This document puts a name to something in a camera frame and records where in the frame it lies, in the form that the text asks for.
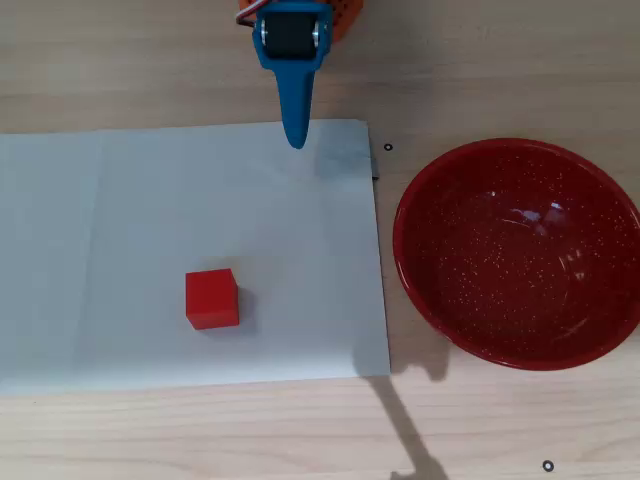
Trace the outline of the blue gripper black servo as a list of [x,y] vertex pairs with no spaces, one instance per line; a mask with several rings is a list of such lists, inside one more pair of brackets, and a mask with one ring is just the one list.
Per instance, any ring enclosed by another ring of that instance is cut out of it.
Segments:
[[261,66],[275,76],[284,132],[295,149],[305,145],[315,73],[332,40],[333,11],[326,3],[275,1],[256,13],[254,47]]

